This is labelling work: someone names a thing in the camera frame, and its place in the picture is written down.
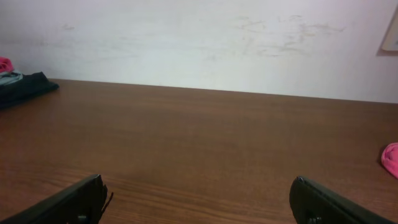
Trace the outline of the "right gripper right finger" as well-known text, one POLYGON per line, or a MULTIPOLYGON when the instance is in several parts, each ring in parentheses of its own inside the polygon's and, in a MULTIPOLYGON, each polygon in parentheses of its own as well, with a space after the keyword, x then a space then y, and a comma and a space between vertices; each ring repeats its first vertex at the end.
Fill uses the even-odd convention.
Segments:
POLYGON ((298 224, 394 224, 302 176, 292 182, 289 203, 298 224))

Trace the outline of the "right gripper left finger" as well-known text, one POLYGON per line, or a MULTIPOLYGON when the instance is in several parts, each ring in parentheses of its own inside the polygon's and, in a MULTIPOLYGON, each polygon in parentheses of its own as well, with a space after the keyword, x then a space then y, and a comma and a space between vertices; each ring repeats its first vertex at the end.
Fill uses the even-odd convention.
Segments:
POLYGON ((101 176, 94 174, 1 224, 98 224, 113 195, 101 176))

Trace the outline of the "red printed soccer t-shirt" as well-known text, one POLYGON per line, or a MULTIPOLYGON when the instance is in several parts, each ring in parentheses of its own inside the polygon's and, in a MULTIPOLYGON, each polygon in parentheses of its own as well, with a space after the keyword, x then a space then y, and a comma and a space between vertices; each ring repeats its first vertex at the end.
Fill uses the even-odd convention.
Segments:
POLYGON ((14 66, 10 59, 0 57, 0 73, 10 73, 14 70, 14 66))

